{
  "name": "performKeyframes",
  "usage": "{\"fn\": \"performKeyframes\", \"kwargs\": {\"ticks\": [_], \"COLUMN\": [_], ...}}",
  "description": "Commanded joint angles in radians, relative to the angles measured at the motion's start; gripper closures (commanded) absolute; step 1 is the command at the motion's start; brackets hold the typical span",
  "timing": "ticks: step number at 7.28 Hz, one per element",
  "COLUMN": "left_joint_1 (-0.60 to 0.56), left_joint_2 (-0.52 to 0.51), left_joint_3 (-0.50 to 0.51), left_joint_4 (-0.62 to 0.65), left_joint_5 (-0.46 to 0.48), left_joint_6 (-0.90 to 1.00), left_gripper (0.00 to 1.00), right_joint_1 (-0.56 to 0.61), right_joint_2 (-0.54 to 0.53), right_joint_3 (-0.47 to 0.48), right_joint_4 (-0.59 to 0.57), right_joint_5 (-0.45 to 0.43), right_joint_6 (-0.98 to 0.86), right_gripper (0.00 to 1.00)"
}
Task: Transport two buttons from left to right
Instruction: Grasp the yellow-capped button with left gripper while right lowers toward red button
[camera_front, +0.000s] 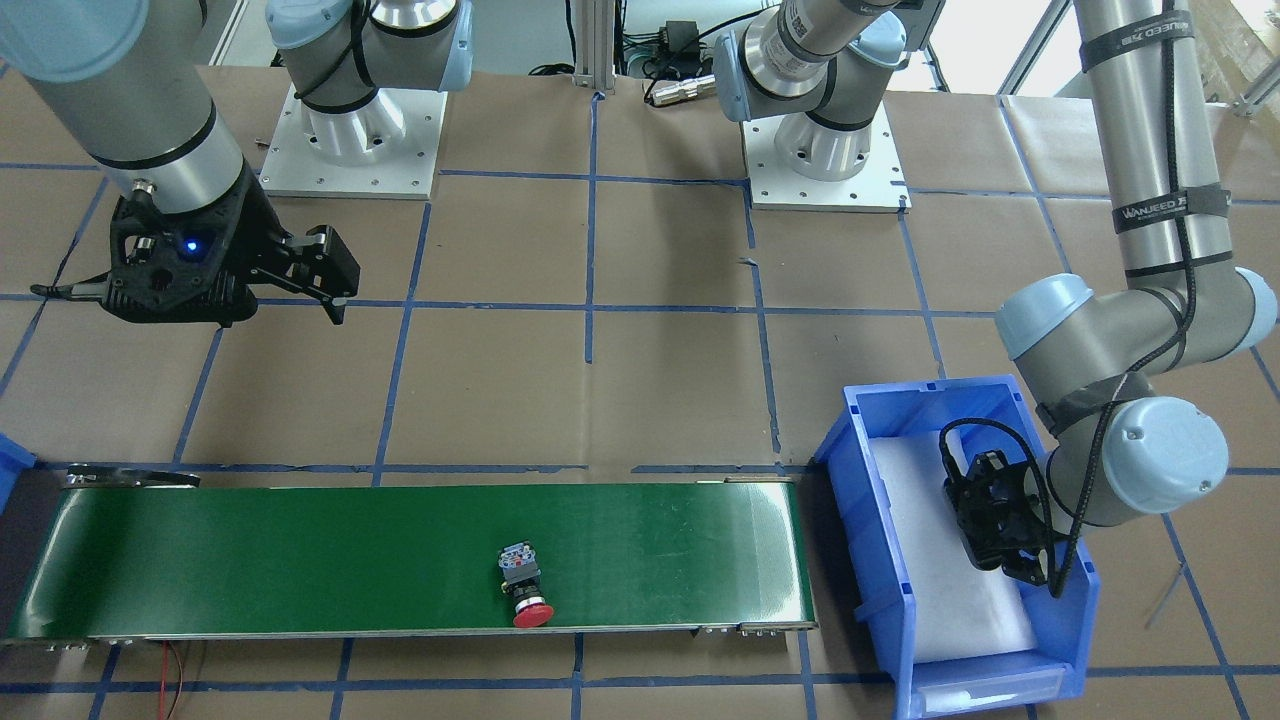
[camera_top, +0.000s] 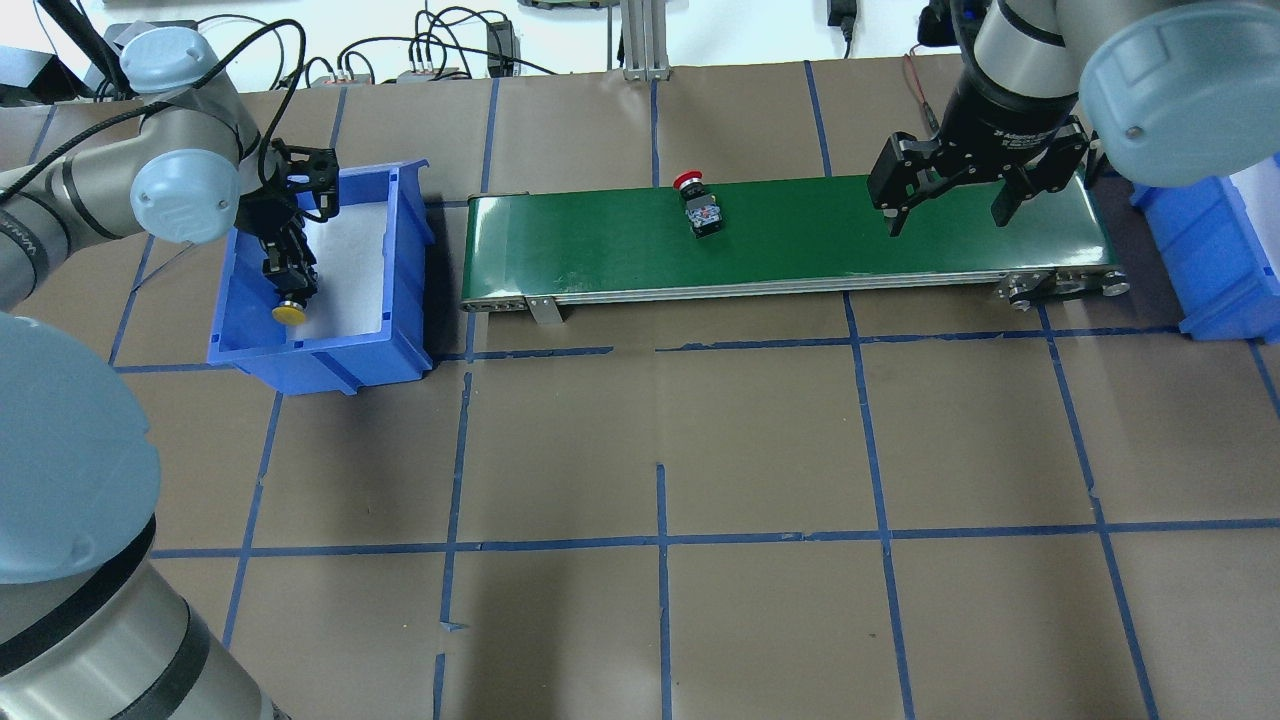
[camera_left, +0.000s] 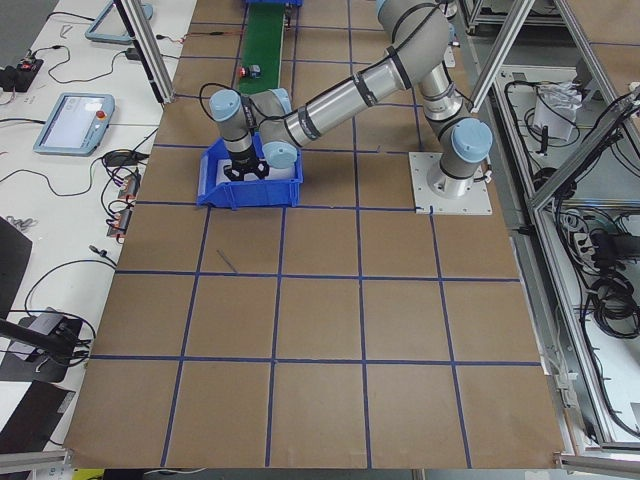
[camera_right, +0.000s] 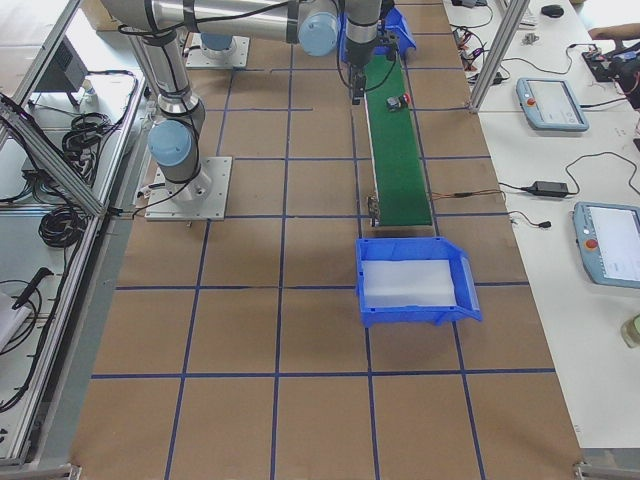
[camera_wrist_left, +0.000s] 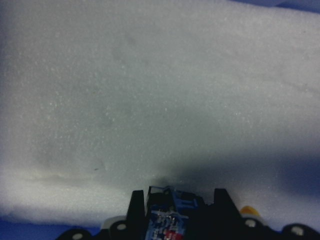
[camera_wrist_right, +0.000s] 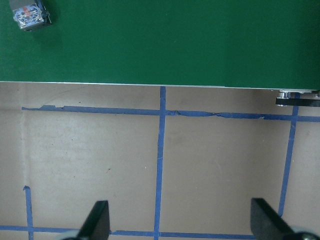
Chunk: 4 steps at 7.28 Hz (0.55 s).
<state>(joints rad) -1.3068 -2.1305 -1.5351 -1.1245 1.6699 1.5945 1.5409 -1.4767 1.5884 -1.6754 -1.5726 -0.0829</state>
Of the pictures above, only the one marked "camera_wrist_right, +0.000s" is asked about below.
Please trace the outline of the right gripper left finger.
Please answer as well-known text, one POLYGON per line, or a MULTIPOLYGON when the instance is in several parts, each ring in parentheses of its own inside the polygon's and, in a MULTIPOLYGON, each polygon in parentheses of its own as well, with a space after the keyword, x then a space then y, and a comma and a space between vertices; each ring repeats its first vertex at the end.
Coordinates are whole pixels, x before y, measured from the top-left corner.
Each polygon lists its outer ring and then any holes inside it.
POLYGON ((78 240, 107 240, 110 235, 110 213, 107 200, 99 200, 80 228, 78 240))

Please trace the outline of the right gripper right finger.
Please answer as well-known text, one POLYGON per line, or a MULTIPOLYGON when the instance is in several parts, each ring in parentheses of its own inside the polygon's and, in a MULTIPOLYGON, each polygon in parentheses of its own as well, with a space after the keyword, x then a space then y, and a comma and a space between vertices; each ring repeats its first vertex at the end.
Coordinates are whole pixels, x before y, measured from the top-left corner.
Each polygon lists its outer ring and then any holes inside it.
POLYGON ((300 234, 274 211, 263 198, 252 198, 250 229, 256 240, 299 240, 300 234))

